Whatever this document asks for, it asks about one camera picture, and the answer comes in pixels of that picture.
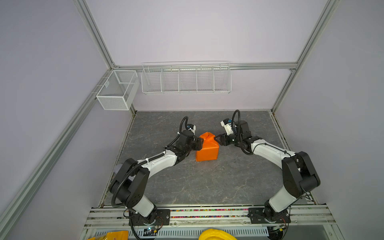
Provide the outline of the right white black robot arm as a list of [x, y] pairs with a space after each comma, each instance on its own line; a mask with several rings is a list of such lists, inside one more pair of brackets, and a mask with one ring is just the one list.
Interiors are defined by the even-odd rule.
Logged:
[[320, 186], [321, 180], [307, 153], [282, 149], [258, 136], [252, 136], [249, 125], [241, 119], [239, 110], [235, 110], [232, 118], [221, 121], [221, 126], [226, 132], [215, 137], [219, 145], [234, 145], [244, 154], [260, 156], [282, 170], [283, 186], [265, 202], [261, 213], [254, 213], [263, 217], [266, 222], [275, 223], [289, 217], [288, 208]]

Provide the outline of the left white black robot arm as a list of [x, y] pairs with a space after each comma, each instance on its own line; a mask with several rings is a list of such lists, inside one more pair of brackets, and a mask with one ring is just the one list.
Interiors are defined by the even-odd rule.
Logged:
[[112, 207], [125, 207], [146, 224], [155, 222], [157, 207], [145, 196], [148, 180], [203, 148], [204, 140], [195, 135], [196, 126], [189, 124], [188, 119], [182, 119], [177, 136], [161, 153], [139, 161], [127, 159], [120, 165], [109, 186]]

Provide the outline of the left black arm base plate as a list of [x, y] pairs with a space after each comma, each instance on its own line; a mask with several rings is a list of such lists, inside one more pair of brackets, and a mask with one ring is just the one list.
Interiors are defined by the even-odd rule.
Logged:
[[168, 226], [171, 220], [171, 210], [156, 209], [148, 217], [129, 212], [129, 218], [132, 220], [133, 226]]

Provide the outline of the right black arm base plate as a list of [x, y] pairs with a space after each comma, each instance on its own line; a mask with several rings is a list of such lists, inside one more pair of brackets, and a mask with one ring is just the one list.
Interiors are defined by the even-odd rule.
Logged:
[[276, 213], [270, 208], [249, 208], [247, 215], [252, 224], [289, 224], [291, 218], [288, 210]]

